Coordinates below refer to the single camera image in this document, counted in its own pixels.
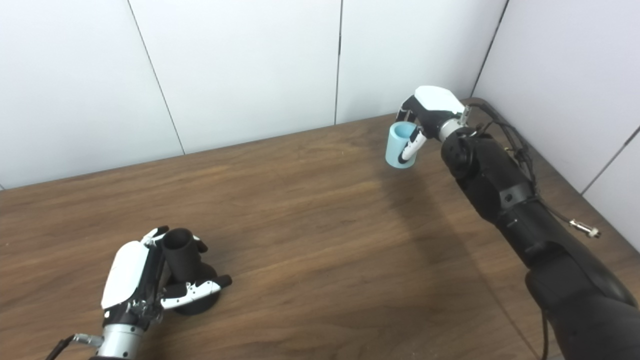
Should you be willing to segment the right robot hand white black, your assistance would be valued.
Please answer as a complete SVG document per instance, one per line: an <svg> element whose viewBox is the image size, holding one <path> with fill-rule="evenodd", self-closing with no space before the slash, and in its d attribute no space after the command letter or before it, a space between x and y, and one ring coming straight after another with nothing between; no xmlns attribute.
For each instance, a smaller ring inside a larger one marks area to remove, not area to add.
<svg viewBox="0 0 640 360"><path fill-rule="evenodd" d="M405 164L427 140L444 143L455 130L466 127L467 108L452 91L423 85L402 103L395 121L417 123L397 158L400 164Z"/></svg>

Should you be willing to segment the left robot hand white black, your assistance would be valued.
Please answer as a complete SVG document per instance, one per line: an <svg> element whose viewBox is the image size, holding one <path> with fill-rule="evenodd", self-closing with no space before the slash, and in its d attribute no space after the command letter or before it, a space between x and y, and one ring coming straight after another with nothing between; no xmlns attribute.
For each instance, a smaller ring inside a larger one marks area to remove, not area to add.
<svg viewBox="0 0 640 360"><path fill-rule="evenodd" d="M187 228L154 228L116 253L100 306L103 327L148 330L166 311L183 316L206 312L233 284L202 260L208 246Z"/></svg>

